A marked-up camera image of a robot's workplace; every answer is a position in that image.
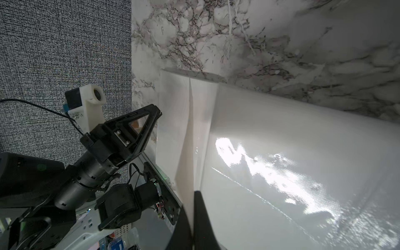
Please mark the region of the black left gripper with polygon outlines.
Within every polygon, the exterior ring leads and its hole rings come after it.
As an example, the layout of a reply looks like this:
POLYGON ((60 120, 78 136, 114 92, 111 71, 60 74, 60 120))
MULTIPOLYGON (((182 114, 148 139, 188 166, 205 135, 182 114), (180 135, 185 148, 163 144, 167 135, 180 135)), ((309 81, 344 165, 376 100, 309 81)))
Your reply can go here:
POLYGON ((161 115, 160 109, 150 104, 96 126, 80 142, 101 164, 109 161, 120 168, 145 150, 161 115))

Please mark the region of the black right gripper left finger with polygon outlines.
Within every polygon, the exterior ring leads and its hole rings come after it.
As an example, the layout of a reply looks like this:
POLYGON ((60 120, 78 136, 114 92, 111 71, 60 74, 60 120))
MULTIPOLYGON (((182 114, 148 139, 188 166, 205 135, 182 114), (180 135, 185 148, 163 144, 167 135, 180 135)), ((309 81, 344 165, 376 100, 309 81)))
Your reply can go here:
POLYGON ((192 250, 193 239, 184 207, 181 208, 176 227, 165 250, 192 250))

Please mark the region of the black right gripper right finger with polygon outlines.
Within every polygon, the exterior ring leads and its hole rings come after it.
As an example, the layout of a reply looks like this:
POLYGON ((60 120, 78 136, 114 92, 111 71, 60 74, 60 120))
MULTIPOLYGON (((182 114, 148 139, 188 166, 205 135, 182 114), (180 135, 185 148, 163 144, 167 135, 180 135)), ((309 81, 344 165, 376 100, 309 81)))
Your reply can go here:
POLYGON ((194 247, 196 250, 221 250, 200 191, 194 192, 194 247))

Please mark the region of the white photo album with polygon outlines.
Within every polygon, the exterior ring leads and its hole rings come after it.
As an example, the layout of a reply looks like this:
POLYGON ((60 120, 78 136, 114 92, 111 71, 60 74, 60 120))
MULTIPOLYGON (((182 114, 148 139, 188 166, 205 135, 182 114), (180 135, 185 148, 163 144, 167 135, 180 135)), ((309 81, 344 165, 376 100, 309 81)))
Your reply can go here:
POLYGON ((162 71, 156 164, 230 250, 397 250, 400 127, 162 71))

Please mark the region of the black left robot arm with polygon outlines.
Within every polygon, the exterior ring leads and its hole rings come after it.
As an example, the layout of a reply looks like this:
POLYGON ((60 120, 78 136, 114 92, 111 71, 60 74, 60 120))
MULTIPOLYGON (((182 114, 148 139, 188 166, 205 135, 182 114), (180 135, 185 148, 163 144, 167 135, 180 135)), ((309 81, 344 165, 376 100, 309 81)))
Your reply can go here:
POLYGON ((76 223, 76 210, 118 177, 145 149, 161 117, 153 104, 97 125, 81 138, 86 152, 73 165, 1 154, 1 216, 22 210, 1 235, 3 250, 50 250, 76 223))

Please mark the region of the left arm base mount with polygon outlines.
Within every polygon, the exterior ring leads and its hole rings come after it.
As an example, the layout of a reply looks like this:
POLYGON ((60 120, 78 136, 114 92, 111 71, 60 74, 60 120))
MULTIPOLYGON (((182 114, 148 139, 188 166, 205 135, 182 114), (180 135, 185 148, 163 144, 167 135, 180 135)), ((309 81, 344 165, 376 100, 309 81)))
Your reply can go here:
POLYGON ((101 219, 100 231, 119 229, 136 222, 148 208, 154 208, 159 218, 176 225, 181 206, 162 176, 149 162, 145 162, 143 177, 144 184, 136 187, 126 183, 115 185, 96 201, 95 209, 101 219))

